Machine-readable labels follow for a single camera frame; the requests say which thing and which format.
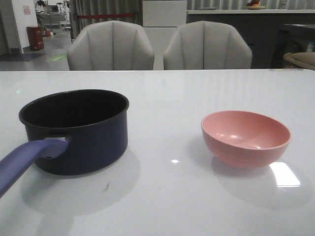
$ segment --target floor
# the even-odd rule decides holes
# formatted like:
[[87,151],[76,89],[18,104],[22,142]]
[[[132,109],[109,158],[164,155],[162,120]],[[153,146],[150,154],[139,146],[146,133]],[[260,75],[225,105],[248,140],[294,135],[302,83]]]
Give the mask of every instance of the floor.
[[42,54],[42,56],[30,61],[0,61],[0,71],[69,70],[65,55],[71,46],[70,31],[62,29],[53,31],[56,35],[43,37],[44,49],[24,51],[25,54]]

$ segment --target saucepan handle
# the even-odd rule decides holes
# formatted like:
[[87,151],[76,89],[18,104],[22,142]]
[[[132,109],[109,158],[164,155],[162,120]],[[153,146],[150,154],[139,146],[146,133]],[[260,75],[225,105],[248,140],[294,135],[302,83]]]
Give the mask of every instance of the saucepan handle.
[[22,144],[0,161],[0,198],[40,157],[56,158],[68,147],[63,138],[35,140]]

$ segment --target red trash can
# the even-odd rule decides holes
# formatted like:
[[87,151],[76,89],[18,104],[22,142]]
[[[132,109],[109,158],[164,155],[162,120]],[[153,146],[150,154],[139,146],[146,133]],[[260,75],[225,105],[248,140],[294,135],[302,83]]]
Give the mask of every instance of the red trash can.
[[31,50],[38,51],[44,48],[43,36],[41,34],[41,29],[38,26],[28,26],[26,27],[29,43]]

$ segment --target chair backrest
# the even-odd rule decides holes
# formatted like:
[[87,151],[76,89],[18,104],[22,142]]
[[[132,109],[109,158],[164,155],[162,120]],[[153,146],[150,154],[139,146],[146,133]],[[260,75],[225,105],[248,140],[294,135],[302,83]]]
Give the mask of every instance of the chair backrest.
[[154,53],[142,26],[107,21],[86,26],[67,60],[70,70],[152,70]]
[[231,25],[198,21],[177,27],[164,53],[164,69],[249,69],[252,51]]

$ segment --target bowl rim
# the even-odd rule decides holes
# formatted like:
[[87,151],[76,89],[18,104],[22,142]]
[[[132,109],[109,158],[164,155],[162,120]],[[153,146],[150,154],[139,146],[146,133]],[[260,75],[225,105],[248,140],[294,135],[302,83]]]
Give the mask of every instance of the bowl rim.
[[[211,116],[211,115],[214,115],[214,114],[217,114],[217,113],[224,113],[224,112],[244,112],[244,113],[255,114],[255,115],[259,115],[259,116],[263,116],[263,117],[272,119],[272,120],[274,120],[275,122],[281,124],[281,125],[289,132],[289,138],[288,138],[288,140],[287,140],[285,143],[283,143],[283,144],[281,144],[281,145],[274,146],[274,147],[261,148],[261,149],[258,149],[258,148],[249,148],[249,147],[240,147],[240,146],[238,146],[238,145],[229,144],[229,143],[227,143],[227,142],[224,142],[224,141],[222,141],[222,140],[219,140],[219,139],[213,137],[213,136],[210,135],[210,134],[206,131],[206,129],[204,128],[204,121],[205,121],[205,119],[206,119],[207,117],[209,117],[209,116]],[[201,128],[202,128],[202,131],[204,131],[207,135],[209,135],[211,138],[215,139],[215,140],[218,141],[218,142],[224,143],[224,144],[226,144],[226,145],[229,145],[229,146],[232,146],[232,147],[235,147],[235,148],[241,148],[241,149],[246,149],[246,150],[258,150],[258,151],[259,151],[259,150],[272,150],[272,149],[277,149],[277,148],[281,148],[281,147],[283,147],[283,146],[288,145],[288,143],[290,143],[290,141],[291,141],[291,139],[292,139],[292,132],[289,130],[289,128],[288,128],[285,124],[283,124],[282,122],[278,121],[277,119],[274,119],[274,118],[272,118],[272,117],[263,115],[263,114],[261,114],[261,113],[250,112],[250,111],[243,111],[243,110],[221,110],[221,111],[217,111],[217,112],[210,113],[210,114],[206,115],[206,116],[202,119],[202,121],[201,121]]]

